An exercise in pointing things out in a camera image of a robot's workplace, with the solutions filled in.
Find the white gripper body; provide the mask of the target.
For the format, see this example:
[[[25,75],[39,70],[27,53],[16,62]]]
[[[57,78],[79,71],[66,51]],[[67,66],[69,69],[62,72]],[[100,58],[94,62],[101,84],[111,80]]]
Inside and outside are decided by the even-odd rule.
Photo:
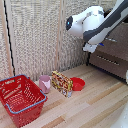
[[[91,45],[91,44],[86,43],[86,44],[84,45],[84,47],[83,47],[83,50],[84,50],[85,52],[94,53],[95,50],[96,50],[96,48],[97,48],[97,45]]]

